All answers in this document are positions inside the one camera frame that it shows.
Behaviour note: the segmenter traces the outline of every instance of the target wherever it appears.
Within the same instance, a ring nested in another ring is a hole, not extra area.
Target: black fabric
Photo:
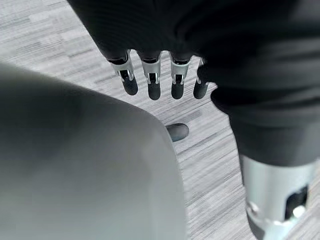
[[[320,1],[69,2],[102,52],[206,58],[198,76],[217,84],[241,154],[280,166],[320,156]]]

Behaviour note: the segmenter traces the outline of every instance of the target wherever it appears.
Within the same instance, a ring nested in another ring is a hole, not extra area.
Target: striped gray carpet
[[[135,52],[131,57],[139,87],[136,96],[125,93],[121,81],[65,0],[0,0],[1,61],[121,99],[147,110],[164,124],[188,124],[190,136],[174,145],[185,187],[189,238],[253,240],[228,118],[213,106],[209,94],[202,100],[193,98],[199,59],[192,59],[183,98],[174,100],[170,58],[164,52],[161,97],[152,101],[140,60]],[[319,171],[311,190],[309,212],[292,231],[290,240],[320,240]]]

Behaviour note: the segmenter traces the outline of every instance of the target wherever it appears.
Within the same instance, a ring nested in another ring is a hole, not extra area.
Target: robotic hand
[[[128,49],[141,58],[153,100],[161,94],[160,51],[170,52],[175,99],[191,56],[202,58],[193,95],[217,85],[211,99],[229,115],[251,230],[284,239],[306,211],[320,154],[319,3],[68,1],[130,95],[138,87]]]
[[[160,88],[161,52],[138,52],[144,75],[148,84],[149,97],[157,100]],[[184,92],[184,81],[188,72],[191,54],[172,53],[171,57],[171,94],[180,99]],[[116,64],[121,56],[108,61],[120,76],[125,91],[132,95],[138,91],[135,81],[130,51],[123,52],[122,64]],[[199,67],[206,61],[201,58]],[[122,71],[128,72],[127,79]],[[208,82],[198,77],[194,84],[193,95],[201,99],[207,92]],[[315,176],[316,161],[301,161],[299,164],[257,161],[245,155],[239,156],[242,182],[246,191],[246,214],[252,233],[258,240],[283,240],[300,220],[307,209],[309,185]]]

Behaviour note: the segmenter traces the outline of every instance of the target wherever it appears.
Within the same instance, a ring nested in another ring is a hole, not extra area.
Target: black sleeve
[[[320,156],[320,1],[161,1],[167,32],[207,59],[239,153],[277,166]]]

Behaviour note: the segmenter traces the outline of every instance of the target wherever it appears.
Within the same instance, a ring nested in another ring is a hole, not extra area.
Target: robotic finger
[[[199,61],[198,68],[201,67],[205,63],[205,59],[201,58]],[[209,82],[201,80],[199,77],[196,78],[194,88],[193,88],[193,96],[196,99],[202,99],[208,90]]]
[[[131,96],[138,92],[138,85],[134,74],[130,50],[124,50],[117,54],[105,54],[106,59],[112,65],[115,73],[120,77],[124,90]]]
[[[174,99],[182,98],[184,84],[192,54],[170,52],[171,57],[171,95]]]
[[[158,100],[161,95],[160,74],[161,74],[161,51],[137,52],[142,63],[144,76],[148,84],[150,99]]]

